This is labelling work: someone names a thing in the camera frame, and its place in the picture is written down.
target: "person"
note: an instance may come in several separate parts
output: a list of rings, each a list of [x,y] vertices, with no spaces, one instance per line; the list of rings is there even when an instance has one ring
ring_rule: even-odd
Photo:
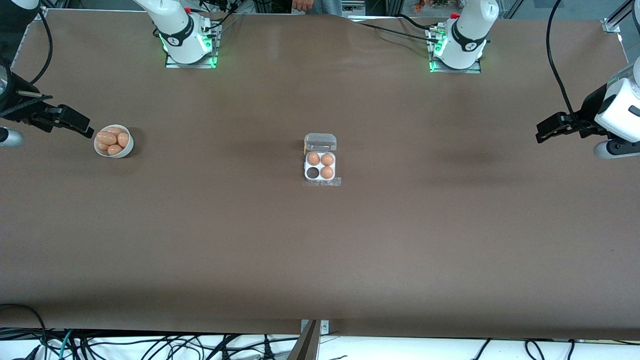
[[[342,16],[341,0],[271,0],[274,13],[291,13],[291,9],[307,14],[330,14]]]

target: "brown table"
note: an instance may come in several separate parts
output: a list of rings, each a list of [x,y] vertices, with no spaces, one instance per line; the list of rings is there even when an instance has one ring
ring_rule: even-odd
[[[26,144],[0,151],[1,302],[51,327],[640,338],[640,165],[536,143],[565,110],[545,22],[498,21],[478,76],[338,17],[246,16],[215,70],[165,69],[144,13],[48,19],[41,91],[136,145],[3,124]],[[558,21],[554,54],[576,108],[625,63],[596,21]],[[32,25],[15,71],[45,55]],[[338,138],[341,187],[303,184],[309,132]]]

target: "egg carton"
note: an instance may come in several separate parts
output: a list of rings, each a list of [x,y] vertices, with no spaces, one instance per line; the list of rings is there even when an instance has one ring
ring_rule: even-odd
[[[312,186],[340,186],[335,175],[337,140],[332,134],[310,133],[305,136],[304,176]]]
[[[332,152],[308,152],[305,156],[305,177],[309,181],[335,179],[335,154]]]

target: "person's hand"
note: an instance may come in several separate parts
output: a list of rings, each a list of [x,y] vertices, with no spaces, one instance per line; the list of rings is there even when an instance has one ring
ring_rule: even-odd
[[[313,6],[313,4],[314,0],[293,0],[291,7],[299,12],[307,12],[311,10],[311,6]]]

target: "egg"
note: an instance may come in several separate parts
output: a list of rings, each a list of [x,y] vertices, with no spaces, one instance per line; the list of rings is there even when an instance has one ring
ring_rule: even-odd
[[[116,134],[116,136],[118,136],[118,134],[122,133],[124,130],[120,129],[119,127],[109,127],[107,128],[107,131],[109,131],[110,133],[114,133]]]
[[[320,164],[320,155],[317,152],[310,152],[307,155],[307,163],[311,164],[311,166],[316,166]]]
[[[111,145],[107,149],[107,153],[109,154],[109,156],[114,156],[118,154],[120,151],[122,151],[122,147],[120,145]]]
[[[333,155],[331,154],[322,155],[322,165],[326,167],[330,167],[331,165],[333,165]]]
[[[323,167],[322,170],[320,170],[320,176],[324,179],[331,179],[333,177],[333,169],[330,167]]]
[[[129,143],[129,134],[120,133],[118,134],[118,145],[125,147]]]
[[[118,141],[116,136],[109,131],[101,131],[95,135],[95,138],[98,139],[99,143],[103,143],[105,145],[113,145]]]

